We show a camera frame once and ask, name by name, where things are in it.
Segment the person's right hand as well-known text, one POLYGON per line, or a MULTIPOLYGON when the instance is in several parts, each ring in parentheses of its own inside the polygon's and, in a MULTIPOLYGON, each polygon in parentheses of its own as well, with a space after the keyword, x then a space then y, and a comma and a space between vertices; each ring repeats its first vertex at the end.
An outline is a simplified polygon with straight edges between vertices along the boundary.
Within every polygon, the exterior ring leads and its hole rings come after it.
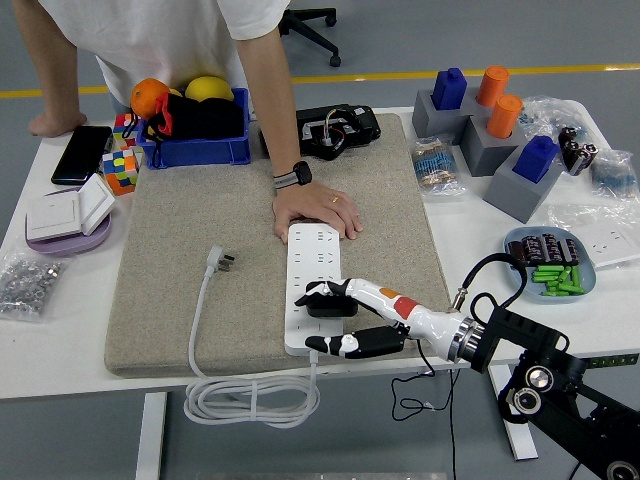
POLYGON ((70 116, 41 113, 29 123, 28 131, 33 136, 54 138, 72 132, 86 121, 87 117, 82 112, 70 116))

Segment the person's left hand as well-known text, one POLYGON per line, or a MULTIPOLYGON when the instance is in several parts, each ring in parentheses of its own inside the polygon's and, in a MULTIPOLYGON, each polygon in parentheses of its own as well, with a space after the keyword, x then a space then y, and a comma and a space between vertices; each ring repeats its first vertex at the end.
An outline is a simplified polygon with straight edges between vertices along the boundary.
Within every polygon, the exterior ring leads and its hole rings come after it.
POLYGON ((274 233, 283 244, 288 243, 290 224, 298 219, 324 222, 341 238, 351 240, 363 231, 359 211, 351 197, 317 181, 279 189, 272 202, 272 210, 274 233))

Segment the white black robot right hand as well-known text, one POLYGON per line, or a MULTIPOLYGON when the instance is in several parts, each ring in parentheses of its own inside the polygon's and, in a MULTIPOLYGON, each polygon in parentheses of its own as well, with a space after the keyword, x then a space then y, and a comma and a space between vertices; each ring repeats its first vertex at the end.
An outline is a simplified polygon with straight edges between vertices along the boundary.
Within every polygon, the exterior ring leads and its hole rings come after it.
POLYGON ((428 341, 441 359, 458 358, 464 337, 465 316, 461 313, 432 311, 405 295, 360 278, 311 282, 294 304, 307 306, 323 297, 350 298, 380 316, 385 324, 339 336, 309 336, 305 345, 310 349, 346 359, 365 359, 400 352, 409 338, 428 341))

